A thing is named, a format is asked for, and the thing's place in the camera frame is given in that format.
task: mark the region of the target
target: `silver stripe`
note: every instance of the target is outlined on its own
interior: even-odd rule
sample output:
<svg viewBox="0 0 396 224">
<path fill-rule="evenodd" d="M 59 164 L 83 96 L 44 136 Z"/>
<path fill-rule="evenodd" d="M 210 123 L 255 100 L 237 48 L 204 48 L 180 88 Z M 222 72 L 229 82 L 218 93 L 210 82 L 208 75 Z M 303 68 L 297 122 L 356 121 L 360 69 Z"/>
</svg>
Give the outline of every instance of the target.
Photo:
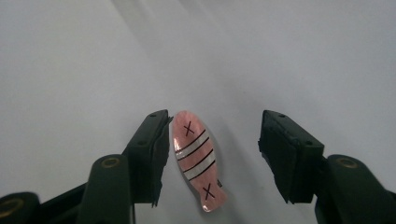
<svg viewBox="0 0 396 224">
<path fill-rule="evenodd" d="M 204 132 L 195 142 L 193 142 L 191 145 L 188 147 L 184 148 L 183 150 L 180 150 L 179 152 L 176 153 L 176 158 L 178 160 L 185 158 L 187 155 L 192 153 L 198 146 L 200 146 L 206 138 L 209 137 L 208 131 Z"/>
<path fill-rule="evenodd" d="M 184 175 L 189 180 L 196 177 L 201 172 L 203 172 L 215 159 L 216 159 L 215 152 L 212 150 L 210 154 L 203 161 L 197 164 L 194 168 L 184 172 Z"/>
</svg>

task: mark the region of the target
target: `pink object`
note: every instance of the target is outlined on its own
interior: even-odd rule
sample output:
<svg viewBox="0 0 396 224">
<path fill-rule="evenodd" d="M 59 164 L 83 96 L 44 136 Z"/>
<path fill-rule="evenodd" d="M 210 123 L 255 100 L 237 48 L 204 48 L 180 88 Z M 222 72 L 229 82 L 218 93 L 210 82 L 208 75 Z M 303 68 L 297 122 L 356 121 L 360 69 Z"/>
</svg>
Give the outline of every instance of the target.
<svg viewBox="0 0 396 224">
<path fill-rule="evenodd" d="M 199 192 L 201 205 L 210 212 L 224 204 L 227 195 L 218 185 L 218 168 L 209 131 L 198 117 L 180 111 L 173 121 L 173 139 L 177 163 Z"/>
</svg>

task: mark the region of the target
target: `pink fish-shaped object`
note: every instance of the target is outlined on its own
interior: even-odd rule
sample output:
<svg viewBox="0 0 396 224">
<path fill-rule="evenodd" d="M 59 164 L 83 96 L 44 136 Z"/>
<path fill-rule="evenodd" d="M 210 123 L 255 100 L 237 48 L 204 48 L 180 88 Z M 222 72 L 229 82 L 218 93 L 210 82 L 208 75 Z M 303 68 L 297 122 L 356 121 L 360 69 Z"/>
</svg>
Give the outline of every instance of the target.
<svg viewBox="0 0 396 224">
<path fill-rule="evenodd" d="M 201 205 L 210 212 L 224 204 L 227 195 L 218 185 L 218 167 L 209 131 L 198 117 L 180 111 L 173 121 L 177 163 L 183 175 L 199 192 Z"/>
</svg>

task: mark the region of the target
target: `black x mark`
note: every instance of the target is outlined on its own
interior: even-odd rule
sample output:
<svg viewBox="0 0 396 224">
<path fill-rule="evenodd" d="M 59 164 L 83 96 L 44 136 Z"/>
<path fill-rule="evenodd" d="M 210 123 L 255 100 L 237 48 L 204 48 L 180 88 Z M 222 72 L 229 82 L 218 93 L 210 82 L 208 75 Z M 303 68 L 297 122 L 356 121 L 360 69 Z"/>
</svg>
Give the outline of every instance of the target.
<svg viewBox="0 0 396 224">
<path fill-rule="evenodd" d="M 190 129 L 190 126 L 191 126 L 191 121 L 190 121 L 190 123 L 189 123 L 189 127 L 184 126 L 184 128 L 187 129 L 186 136 L 189 135 L 189 132 L 195 133 L 195 132 L 193 132 L 193 131 Z"/>
<path fill-rule="evenodd" d="M 206 196 L 205 196 L 205 200 L 207 200 L 207 196 L 210 194 L 210 196 L 212 196 L 213 198 L 216 198 L 215 197 L 215 195 L 213 195 L 211 192 L 210 192 L 210 183 L 209 183 L 209 186 L 207 186 L 207 189 L 206 188 L 203 188 L 204 189 L 204 191 L 206 191 Z"/>
</svg>

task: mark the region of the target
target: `striped pink object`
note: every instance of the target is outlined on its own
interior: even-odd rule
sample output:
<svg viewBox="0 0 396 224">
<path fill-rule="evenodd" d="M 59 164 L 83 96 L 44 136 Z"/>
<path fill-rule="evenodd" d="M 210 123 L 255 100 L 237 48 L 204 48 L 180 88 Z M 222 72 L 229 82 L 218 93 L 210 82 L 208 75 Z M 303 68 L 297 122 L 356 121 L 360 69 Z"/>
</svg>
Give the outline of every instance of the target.
<svg viewBox="0 0 396 224">
<path fill-rule="evenodd" d="M 227 195 L 218 185 L 218 168 L 209 131 L 198 117 L 180 111 L 173 121 L 177 163 L 183 175 L 199 192 L 201 205 L 210 212 L 224 204 Z"/>
</svg>

